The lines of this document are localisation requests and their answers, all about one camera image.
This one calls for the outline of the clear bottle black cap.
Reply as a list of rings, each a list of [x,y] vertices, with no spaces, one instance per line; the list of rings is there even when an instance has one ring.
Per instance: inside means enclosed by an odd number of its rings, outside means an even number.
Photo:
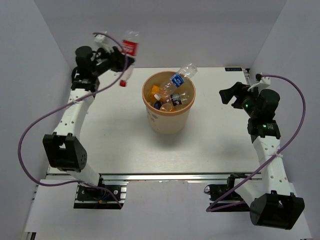
[[[182,105],[181,95],[179,93],[174,93],[170,95],[170,100],[172,102],[172,105],[179,106]]]

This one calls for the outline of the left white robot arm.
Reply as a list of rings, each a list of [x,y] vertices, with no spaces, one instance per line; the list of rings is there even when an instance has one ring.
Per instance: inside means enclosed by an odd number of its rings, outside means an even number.
[[[75,50],[76,67],[71,74],[71,91],[68,107],[53,133],[46,134],[42,143],[49,165],[89,184],[88,193],[99,200],[105,196],[106,187],[100,184],[101,176],[88,164],[88,154],[80,142],[80,132],[88,109],[95,100],[99,76],[108,70],[120,72],[134,62],[134,57],[124,55],[117,47],[92,50],[81,46]]]

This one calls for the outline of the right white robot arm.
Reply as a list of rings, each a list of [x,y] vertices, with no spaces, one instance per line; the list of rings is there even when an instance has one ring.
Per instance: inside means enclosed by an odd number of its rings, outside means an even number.
[[[239,197],[248,205],[250,220],[255,226],[291,230],[305,208],[303,198],[295,196],[288,181],[280,154],[281,134],[274,120],[280,95],[271,89],[251,88],[236,82],[219,91],[223,104],[235,98],[232,107],[243,109],[249,116],[247,131],[256,151],[262,188],[253,180],[241,183],[241,177],[231,176],[226,195]]]

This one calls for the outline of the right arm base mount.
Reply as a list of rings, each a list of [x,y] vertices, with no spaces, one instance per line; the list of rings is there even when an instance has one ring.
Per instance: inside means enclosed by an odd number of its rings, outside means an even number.
[[[245,174],[238,174],[232,173],[228,178],[225,184],[209,184],[204,188],[204,193],[209,195],[209,200],[214,202],[223,194],[228,192],[235,186],[235,180],[245,179],[247,175]],[[250,208],[246,203],[233,205],[226,208],[221,208],[229,204],[233,203],[240,203],[242,202],[242,197],[236,193],[235,191],[232,192],[230,195],[225,197],[224,199],[220,200],[214,207],[219,208],[216,212],[249,212]]]

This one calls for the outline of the clear capless bottle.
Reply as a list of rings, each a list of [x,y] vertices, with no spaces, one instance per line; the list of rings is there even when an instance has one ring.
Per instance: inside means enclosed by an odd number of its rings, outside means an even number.
[[[190,90],[183,90],[179,92],[181,105],[187,106],[193,99],[193,93]]]

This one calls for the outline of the blue label bottle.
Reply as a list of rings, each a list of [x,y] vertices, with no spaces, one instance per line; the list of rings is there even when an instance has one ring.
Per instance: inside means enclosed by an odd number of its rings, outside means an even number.
[[[153,96],[158,101],[168,98],[184,84],[185,79],[192,78],[197,72],[197,67],[192,63],[182,66],[176,73],[174,73],[170,78],[166,79],[159,86],[159,91]]]
[[[162,103],[161,101],[157,100],[157,101],[154,103],[153,107],[154,107],[155,109],[157,109],[157,110],[160,110],[161,107],[162,107],[162,105],[163,105],[163,103]]]

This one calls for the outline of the long red label bottle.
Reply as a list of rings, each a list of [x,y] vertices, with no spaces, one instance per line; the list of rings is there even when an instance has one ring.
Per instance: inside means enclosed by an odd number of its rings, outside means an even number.
[[[128,56],[129,60],[133,60],[128,66],[128,68],[123,73],[122,77],[120,78],[119,85],[121,87],[126,87],[128,85],[128,80],[132,75],[132,72],[135,67],[135,61],[138,51],[138,46],[140,42],[140,35],[138,31],[127,30],[122,41],[122,47],[125,50],[126,55]]]

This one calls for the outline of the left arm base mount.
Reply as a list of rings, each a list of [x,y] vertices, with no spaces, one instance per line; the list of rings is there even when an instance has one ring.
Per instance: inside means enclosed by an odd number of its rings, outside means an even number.
[[[74,198],[74,209],[120,210],[126,199],[127,181],[100,177],[98,188],[79,184]]]

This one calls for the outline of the orange juice bottle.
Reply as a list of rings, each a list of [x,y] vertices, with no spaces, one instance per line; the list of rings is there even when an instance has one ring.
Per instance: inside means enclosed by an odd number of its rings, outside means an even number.
[[[175,108],[171,103],[164,103],[161,105],[159,110],[162,112],[174,112]]]
[[[161,96],[159,95],[159,91],[160,91],[160,88],[156,85],[153,85],[149,93],[149,97],[159,101],[161,99]]]

